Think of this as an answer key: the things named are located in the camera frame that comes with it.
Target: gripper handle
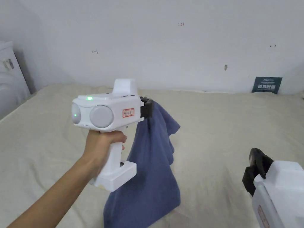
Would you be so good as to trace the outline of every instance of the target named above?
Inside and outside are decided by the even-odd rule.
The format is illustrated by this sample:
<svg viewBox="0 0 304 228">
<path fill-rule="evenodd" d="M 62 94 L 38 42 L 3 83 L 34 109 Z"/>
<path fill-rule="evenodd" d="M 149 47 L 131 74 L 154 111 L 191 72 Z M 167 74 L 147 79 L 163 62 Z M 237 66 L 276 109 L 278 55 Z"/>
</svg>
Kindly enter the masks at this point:
<svg viewBox="0 0 304 228">
<path fill-rule="evenodd" d="M 121 127 L 117 130 L 125 133 L 126 126 Z M 108 160 L 107 160 L 105 166 L 102 168 L 100 174 L 109 175 L 109 174 L 115 172 L 115 170 L 120 168 L 122 145 L 123 145 L 122 142 L 112 143 L 110 145 L 109 152 L 108 152 Z"/>
</svg>

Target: red label sticker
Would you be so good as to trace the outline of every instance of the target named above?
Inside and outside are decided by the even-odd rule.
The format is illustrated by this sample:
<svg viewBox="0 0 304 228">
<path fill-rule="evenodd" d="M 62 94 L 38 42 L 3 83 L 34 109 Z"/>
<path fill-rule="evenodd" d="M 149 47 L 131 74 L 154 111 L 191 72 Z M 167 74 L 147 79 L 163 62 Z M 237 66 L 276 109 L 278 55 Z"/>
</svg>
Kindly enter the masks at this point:
<svg viewBox="0 0 304 228">
<path fill-rule="evenodd" d="M 135 113 L 134 109 L 124 109 L 123 110 L 123 118 L 133 116 Z"/>
<path fill-rule="evenodd" d="M 264 211 L 263 211 L 261 205 L 259 205 L 259 207 L 257 208 L 257 211 L 258 211 L 258 213 L 259 213 L 259 215 L 260 215 L 260 218 L 261 218 L 261 220 L 262 220 L 262 223 L 263 223 L 264 227 L 265 227 L 265 228 L 269 228 L 269 227 L 270 227 L 270 226 L 269 226 L 269 223 L 268 223 L 268 221 L 267 221 L 267 218 L 266 218 L 266 216 L 265 216 L 265 214 L 264 214 Z"/>
</svg>

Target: white cabinet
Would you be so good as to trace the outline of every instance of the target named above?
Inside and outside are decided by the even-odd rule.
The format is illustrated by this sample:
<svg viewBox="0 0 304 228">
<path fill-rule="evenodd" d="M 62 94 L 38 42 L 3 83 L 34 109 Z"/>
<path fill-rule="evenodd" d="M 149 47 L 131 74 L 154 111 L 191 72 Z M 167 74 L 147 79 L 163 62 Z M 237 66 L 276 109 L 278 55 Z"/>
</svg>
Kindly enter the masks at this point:
<svg viewBox="0 0 304 228">
<path fill-rule="evenodd" d="M 0 119 L 22 104 L 29 95 L 12 42 L 0 41 Z"/>
</svg>

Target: dark blue sign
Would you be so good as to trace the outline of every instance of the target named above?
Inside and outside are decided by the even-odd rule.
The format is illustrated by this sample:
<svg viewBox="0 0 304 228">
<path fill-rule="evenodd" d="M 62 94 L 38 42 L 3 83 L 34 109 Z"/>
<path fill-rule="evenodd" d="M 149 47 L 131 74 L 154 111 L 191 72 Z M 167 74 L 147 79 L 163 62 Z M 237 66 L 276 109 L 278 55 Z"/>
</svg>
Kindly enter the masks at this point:
<svg viewBox="0 0 304 228">
<path fill-rule="evenodd" d="M 272 92 L 277 94 L 280 88 L 282 78 L 273 77 L 255 77 L 252 93 Z"/>
</svg>

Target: beige bedsheet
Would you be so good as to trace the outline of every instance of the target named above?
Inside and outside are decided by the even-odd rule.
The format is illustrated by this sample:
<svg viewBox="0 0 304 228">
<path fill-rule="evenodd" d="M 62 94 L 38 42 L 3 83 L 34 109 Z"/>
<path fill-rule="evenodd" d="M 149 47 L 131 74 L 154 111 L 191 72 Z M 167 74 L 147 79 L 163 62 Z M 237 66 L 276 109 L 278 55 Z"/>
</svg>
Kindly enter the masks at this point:
<svg viewBox="0 0 304 228">
<path fill-rule="evenodd" d="M 79 94 L 106 87 L 52 85 L 0 121 L 0 227 L 33 204 L 81 156 L 87 130 L 71 121 Z M 249 151 L 304 166 L 300 95 L 139 91 L 181 125 L 171 136 L 181 205 L 152 227 L 258 227 L 242 176 Z M 127 157 L 136 124 L 127 129 Z M 103 227 L 108 192 L 87 185 L 58 227 Z"/>
</svg>

